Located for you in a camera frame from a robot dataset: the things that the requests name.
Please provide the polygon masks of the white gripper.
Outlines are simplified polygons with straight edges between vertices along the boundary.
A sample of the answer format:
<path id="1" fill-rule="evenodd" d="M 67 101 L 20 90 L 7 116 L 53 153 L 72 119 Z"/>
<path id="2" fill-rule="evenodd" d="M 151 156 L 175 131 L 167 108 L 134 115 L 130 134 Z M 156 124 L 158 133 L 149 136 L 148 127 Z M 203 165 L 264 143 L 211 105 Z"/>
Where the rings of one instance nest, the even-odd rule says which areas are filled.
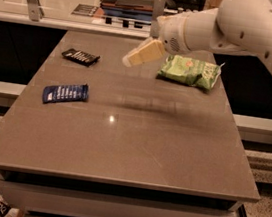
<path id="1" fill-rule="evenodd" d="M 186 14 L 159 16 L 157 20 L 159 40 L 147 38 L 138 47 L 123 56 L 122 63 L 126 67 L 134 67 L 156 61 L 165 55 L 165 50 L 169 54 L 176 55 L 188 53 L 190 50 L 186 45 L 184 35 L 186 20 Z"/>

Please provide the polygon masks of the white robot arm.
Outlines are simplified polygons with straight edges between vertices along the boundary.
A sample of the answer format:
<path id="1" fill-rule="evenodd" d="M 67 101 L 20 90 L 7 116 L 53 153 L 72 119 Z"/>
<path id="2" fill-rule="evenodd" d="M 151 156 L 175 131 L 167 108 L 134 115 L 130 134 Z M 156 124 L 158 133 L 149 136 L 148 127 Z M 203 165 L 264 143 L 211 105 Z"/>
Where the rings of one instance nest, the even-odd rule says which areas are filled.
<path id="1" fill-rule="evenodd" d="M 158 38 L 147 38 L 123 57 L 127 67 L 162 55 L 210 51 L 255 55 L 272 75 L 272 3 L 270 0 L 222 0 L 218 8 L 160 16 Z"/>

